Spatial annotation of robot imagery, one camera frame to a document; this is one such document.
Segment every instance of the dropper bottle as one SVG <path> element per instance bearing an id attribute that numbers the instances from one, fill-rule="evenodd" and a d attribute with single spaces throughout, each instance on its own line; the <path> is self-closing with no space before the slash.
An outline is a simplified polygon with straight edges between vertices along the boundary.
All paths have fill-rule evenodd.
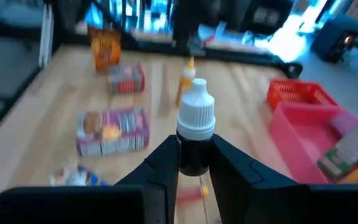
<path id="1" fill-rule="evenodd" d="M 177 106 L 180 106 L 180 101 L 185 92 L 190 88 L 191 81 L 196 76 L 196 69 L 194 68 L 194 57 L 190 58 L 187 67 L 183 69 L 183 75 L 180 77 L 178 93 L 176 98 Z"/>
<path id="2" fill-rule="evenodd" d="M 182 174 L 199 176 L 208 171 L 216 122 L 214 104 L 215 99 L 207 92 L 206 80 L 193 79 L 190 89 L 181 98 L 177 118 Z"/>

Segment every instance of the white bottle cap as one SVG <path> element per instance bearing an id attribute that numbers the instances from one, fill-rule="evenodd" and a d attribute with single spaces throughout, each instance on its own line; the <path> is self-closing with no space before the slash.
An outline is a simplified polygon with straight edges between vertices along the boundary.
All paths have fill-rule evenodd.
<path id="1" fill-rule="evenodd" d="M 190 89 L 180 102 L 178 133 L 189 140 L 207 140 L 214 134 L 215 99 L 206 90 L 206 80 L 193 79 Z"/>

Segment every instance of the red basket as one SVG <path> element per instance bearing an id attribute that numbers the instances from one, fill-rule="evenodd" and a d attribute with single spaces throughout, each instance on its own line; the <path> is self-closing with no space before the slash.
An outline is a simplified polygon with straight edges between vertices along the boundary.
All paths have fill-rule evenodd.
<path id="1" fill-rule="evenodd" d="M 282 101 L 337 105 L 318 83 L 273 79 L 268 88 L 267 102 L 275 110 Z"/>

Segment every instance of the orange object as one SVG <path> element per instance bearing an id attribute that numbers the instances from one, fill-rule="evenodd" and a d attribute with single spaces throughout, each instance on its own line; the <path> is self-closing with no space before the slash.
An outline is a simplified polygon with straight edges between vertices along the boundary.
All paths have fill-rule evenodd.
<path id="1" fill-rule="evenodd" d="M 190 200 L 202 199 L 208 196 L 207 186 L 195 187 L 190 189 L 180 189 L 177 192 L 177 202 L 186 202 Z"/>
<path id="2" fill-rule="evenodd" d="M 280 102 L 337 105 L 318 83 L 280 79 L 270 81 L 267 102 L 273 110 Z"/>
<path id="3" fill-rule="evenodd" d="M 111 64 L 118 63 L 121 54 L 121 35 L 114 30 L 102 30 L 88 26 L 91 49 L 96 69 L 106 72 Z"/>

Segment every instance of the wooden table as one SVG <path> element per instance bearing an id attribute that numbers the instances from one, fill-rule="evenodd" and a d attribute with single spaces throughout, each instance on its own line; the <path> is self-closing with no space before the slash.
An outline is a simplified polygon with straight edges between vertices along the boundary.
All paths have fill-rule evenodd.
<path id="1" fill-rule="evenodd" d="M 175 94 L 188 58 L 123 52 L 123 63 L 141 62 L 146 74 L 143 93 L 112 95 L 106 77 L 94 69 L 89 47 L 62 47 L 50 65 L 31 84 L 0 125 L 0 191 L 23 185 L 49 185 L 49 174 L 69 158 L 78 157 L 75 129 L 78 112 L 143 106 L 149 118 L 147 150 L 82 159 L 82 163 L 110 183 L 137 167 L 169 134 L 175 133 Z M 197 76 L 207 80 L 215 97 L 216 133 L 288 175 L 288 169 L 267 130 L 272 117 L 265 97 L 269 80 L 284 77 L 279 70 L 256 65 L 196 60 Z M 177 206 L 176 223 L 215 223 L 218 206 L 208 173 L 180 175 L 179 187 L 205 184 L 211 192 L 204 200 Z"/>

